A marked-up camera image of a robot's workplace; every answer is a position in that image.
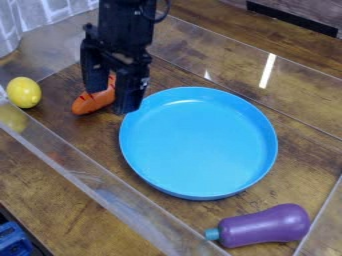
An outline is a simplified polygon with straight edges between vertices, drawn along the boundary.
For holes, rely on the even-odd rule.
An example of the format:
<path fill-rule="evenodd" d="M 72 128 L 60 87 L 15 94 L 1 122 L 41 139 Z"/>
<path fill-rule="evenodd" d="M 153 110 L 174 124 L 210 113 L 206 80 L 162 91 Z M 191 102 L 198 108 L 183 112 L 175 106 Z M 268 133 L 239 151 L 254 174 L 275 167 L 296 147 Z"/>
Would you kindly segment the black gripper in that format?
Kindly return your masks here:
<path fill-rule="evenodd" d="M 99 0 L 97 25 L 85 24 L 85 39 L 80 46 L 80 65 L 85 91 L 107 89 L 109 69 L 100 52 L 121 54 L 140 62 L 149 58 L 156 0 Z M 113 112 L 123 115 L 139 109 L 149 83 L 147 64 L 115 61 Z"/>

